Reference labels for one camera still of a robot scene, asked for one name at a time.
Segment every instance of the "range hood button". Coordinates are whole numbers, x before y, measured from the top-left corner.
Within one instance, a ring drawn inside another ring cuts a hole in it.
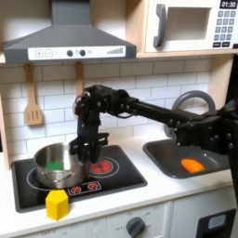
[[[73,56],[73,52],[72,52],[71,50],[68,50],[68,51],[67,51],[67,55],[68,55],[69,57],[72,57],[72,56]]]
[[[86,55],[86,52],[85,52],[83,49],[82,49],[82,50],[80,50],[80,52],[79,52],[79,53],[80,53],[80,55],[81,55],[81,56],[85,56],[85,55]]]

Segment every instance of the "green object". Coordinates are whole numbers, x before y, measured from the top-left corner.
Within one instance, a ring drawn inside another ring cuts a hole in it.
[[[63,170],[63,163],[49,162],[46,165],[46,169],[48,169],[48,170]]]

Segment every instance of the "cabinet door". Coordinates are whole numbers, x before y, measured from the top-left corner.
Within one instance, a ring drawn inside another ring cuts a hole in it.
[[[236,208],[233,187],[200,193],[174,202],[170,238],[195,238],[198,221]]]

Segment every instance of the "yellow block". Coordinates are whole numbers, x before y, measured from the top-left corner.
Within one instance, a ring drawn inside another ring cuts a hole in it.
[[[69,214],[69,198],[65,190],[51,191],[46,198],[49,218],[60,220]]]

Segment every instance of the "sink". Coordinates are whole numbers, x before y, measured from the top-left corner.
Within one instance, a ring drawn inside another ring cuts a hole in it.
[[[143,151],[166,175],[176,179],[186,179],[230,168],[227,155],[203,151],[194,146],[178,146],[173,139],[146,143]],[[181,165],[181,160],[184,158],[192,158],[200,162],[204,165],[205,171],[190,174]]]

